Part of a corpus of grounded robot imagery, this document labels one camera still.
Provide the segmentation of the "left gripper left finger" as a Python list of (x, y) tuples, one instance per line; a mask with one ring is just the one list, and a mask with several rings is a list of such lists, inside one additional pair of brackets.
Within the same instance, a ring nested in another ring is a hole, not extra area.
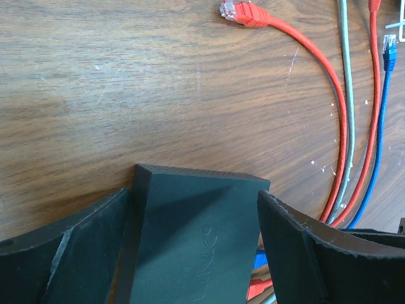
[(1, 303), (107, 303), (130, 191), (1, 241)]

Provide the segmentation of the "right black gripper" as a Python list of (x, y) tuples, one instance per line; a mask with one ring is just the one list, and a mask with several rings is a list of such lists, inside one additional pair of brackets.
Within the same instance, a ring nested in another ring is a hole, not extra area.
[(398, 227), (398, 234), (405, 234), (405, 218), (401, 218)]

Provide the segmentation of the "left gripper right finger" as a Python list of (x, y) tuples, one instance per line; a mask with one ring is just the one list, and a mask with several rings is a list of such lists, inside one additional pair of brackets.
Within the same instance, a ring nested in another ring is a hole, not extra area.
[(267, 191), (257, 205), (278, 303), (404, 303), (404, 235), (336, 229)]

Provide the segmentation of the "black network switch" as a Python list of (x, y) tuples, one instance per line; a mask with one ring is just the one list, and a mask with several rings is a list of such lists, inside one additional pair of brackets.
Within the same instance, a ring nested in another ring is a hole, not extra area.
[(259, 240), (250, 174), (137, 164), (116, 303), (244, 303)]

